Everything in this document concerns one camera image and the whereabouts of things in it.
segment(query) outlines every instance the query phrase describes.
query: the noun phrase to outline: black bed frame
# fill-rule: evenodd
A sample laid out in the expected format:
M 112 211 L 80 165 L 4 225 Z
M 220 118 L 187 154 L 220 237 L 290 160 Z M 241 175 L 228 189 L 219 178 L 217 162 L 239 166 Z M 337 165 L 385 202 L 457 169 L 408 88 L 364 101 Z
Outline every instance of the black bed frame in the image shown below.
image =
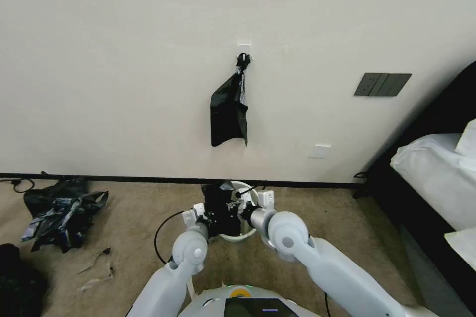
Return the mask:
M 380 156 L 368 170 L 365 185 L 392 223 L 403 225 L 418 242 L 473 315 L 476 271 L 446 241 L 444 234 L 454 229 L 390 167 L 390 159 L 398 147 L 422 136 L 463 132 L 476 118 L 475 84 L 476 62 L 464 69 Z

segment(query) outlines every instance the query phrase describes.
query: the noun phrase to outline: black plastic bag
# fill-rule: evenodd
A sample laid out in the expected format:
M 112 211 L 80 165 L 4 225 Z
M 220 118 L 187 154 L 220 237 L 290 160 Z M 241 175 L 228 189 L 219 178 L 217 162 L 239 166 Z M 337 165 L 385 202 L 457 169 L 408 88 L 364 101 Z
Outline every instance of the black plastic bag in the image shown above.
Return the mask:
M 13 244 L 0 245 L 0 311 L 8 317 L 40 317 L 45 278 L 20 258 Z
M 248 54 L 240 54 L 237 58 L 237 71 L 212 94 L 212 146 L 218 146 L 232 138 L 243 138 L 248 145 L 248 106 L 244 90 L 244 71 L 250 63 Z
M 46 244 L 60 246 L 63 253 L 82 247 L 93 216 L 104 207 L 108 196 L 107 191 L 88 193 L 82 178 L 27 191 L 23 200 L 33 220 L 21 240 L 36 238 L 31 251 Z

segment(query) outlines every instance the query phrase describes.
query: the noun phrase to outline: baseboard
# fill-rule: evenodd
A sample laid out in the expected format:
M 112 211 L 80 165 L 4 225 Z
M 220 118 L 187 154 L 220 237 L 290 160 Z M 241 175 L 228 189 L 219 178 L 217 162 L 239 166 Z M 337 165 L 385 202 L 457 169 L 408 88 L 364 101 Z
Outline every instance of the baseboard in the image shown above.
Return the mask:
M 127 177 L 127 176 L 80 176 L 80 175 L 50 175 L 35 173 L 0 173 L 0 178 L 30 178 L 30 179 L 71 179 L 84 177 L 88 181 L 109 181 L 109 182 L 151 182 L 151 183 L 189 183 L 189 184 L 207 184 L 220 181 L 220 179 L 208 178 L 168 178 L 168 177 Z M 251 186 L 265 185 L 270 187 L 300 187 L 300 188 L 347 188 L 358 189 L 361 183 L 334 183 L 334 182 L 296 182 L 296 181 L 260 181 L 260 180 L 241 180 L 232 179 L 232 181 L 242 181 Z

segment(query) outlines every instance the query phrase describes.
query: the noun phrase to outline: gray light switch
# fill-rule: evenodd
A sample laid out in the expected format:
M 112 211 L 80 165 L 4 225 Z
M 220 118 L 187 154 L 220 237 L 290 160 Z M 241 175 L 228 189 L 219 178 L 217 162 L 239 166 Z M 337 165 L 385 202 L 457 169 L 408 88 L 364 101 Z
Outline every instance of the gray light switch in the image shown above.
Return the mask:
M 411 76 L 409 73 L 366 73 L 354 95 L 394 97 Z
M 392 88 L 388 91 L 387 95 L 389 97 L 395 97 L 400 90 L 403 88 L 408 79 L 412 76 L 411 74 L 390 74 L 390 76 L 395 76 L 395 83 Z
M 380 77 L 378 78 L 377 83 L 373 86 L 372 90 L 370 91 L 369 95 L 370 96 L 376 96 L 377 93 L 380 91 L 380 88 L 382 88 L 383 84 L 387 80 L 388 73 L 381 73 Z
M 358 85 L 354 95 L 357 96 L 368 96 L 380 78 L 381 73 L 366 73 L 364 74 L 360 84 Z

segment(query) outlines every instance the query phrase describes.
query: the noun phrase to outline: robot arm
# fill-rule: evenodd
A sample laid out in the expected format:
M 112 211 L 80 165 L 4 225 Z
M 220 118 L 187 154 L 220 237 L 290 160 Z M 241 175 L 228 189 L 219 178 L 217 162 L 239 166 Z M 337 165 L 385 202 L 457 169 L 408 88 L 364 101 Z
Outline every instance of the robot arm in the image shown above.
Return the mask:
M 353 317 L 431 317 L 425 308 L 402 306 L 360 266 L 328 241 L 309 235 L 303 220 L 290 212 L 276 213 L 272 191 L 259 194 L 249 223 L 268 246 L 285 259 L 306 266 L 314 283 Z
M 185 301 L 187 282 L 203 269 L 208 229 L 197 223 L 203 207 L 183 213 L 187 231 L 172 249 L 173 261 L 159 269 L 140 293 L 127 317 L 175 317 Z M 435 317 L 425 308 L 408 308 L 393 299 L 365 270 L 324 239 L 309 235 L 303 220 L 274 210 L 272 191 L 259 192 L 259 206 L 240 213 L 263 242 L 285 260 L 298 260 L 312 280 L 353 317 Z
M 172 248 L 173 260 L 157 270 L 126 317 L 176 317 L 185 301 L 187 282 L 203 270 L 207 240 L 202 229 L 182 233 Z

